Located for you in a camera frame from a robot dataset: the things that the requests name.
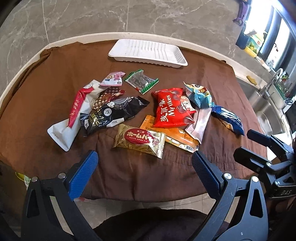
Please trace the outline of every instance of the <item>green package edge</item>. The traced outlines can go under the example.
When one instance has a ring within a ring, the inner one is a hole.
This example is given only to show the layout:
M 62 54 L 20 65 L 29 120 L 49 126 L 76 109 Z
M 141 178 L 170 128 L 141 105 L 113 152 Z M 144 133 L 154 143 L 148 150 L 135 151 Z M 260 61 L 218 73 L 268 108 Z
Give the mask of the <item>green package edge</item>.
M 133 75 L 133 74 L 135 74 L 135 73 L 138 73 L 138 72 L 141 72 L 141 71 L 143 71 L 144 72 L 144 70 L 142 70 L 142 69 L 139 69 L 139 70 L 137 70 L 137 71 L 133 71 L 133 72 L 130 72 L 129 73 L 129 75 L 125 78 L 125 82 L 127 82 L 127 83 L 129 83 L 132 87 L 134 87 L 135 89 L 137 89 L 137 87 L 136 86 L 134 86 L 132 83 L 130 83 L 128 80 L 129 80 L 129 78 Z M 158 83 L 158 78 L 156 78 L 153 82 L 151 82 L 149 85 L 147 85 L 145 88 L 143 88 L 142 90 L 138 90 L 142 95 L 144 95 L 148 90 L 150 90 L 155 84 L 157 84 Z

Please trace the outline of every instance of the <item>stainless steel sink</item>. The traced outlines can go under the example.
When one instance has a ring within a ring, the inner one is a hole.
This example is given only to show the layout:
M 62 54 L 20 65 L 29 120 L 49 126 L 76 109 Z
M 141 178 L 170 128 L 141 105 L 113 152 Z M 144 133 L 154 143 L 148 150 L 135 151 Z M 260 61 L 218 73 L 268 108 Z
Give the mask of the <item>stainless steel sink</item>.
M 240 79 L 237 81 L 249 100 L 264 133 L 266 135 L 284 133 L 284 124 L 273 101 L 264 99 L 254 86 Z

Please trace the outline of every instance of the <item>white package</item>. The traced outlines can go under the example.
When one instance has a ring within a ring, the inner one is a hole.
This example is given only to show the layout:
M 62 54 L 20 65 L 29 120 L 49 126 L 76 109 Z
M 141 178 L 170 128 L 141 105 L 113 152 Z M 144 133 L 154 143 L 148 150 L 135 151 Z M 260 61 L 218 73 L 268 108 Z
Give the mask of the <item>white package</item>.
M 69 119 L 52 125 L 47 133 L 64 151 L 68 151 L 80 129 L 80 113 L 89 114 L 91 106 L 99 94 L 107 86 L 100 86 L 100 82 L 93 80 L 80 89 L 74 100 Z
M 185 131 L 199 143 L 202 143 L 202 137 L 207 126 L 207 122 L 210 118 L 212 108 L 198 109 L 196 108 L 196 113 L 193 114 L 194 123 L 189 125 Z

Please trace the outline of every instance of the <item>white plastic tray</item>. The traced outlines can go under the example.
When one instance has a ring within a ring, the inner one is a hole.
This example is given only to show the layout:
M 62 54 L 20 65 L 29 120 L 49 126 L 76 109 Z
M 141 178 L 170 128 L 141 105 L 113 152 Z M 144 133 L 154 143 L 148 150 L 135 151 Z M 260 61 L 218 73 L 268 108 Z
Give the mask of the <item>white plastic tray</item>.
M 108 55 L 117 61 L 159 64 L 174 68 L 188 65 L 177 46 L 146 40 L 120 39 Z

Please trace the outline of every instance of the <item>faucet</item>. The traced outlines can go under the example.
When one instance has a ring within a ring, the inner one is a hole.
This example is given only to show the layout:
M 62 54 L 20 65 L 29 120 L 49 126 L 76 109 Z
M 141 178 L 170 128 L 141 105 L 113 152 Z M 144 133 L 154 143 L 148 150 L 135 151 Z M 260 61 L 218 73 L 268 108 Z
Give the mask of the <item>faucet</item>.
M 279 68 L 279 70 L 273 75 L 272 80 L 267 83 L 267 85 L 263 86 L 262 89 L 259 90 L 259 94 L 264 98 L 268 99 L 270 98 L 270 94 L 268 93 L 269 88 L 272 84 L 277 85 L 283 77 L 283 69 Z

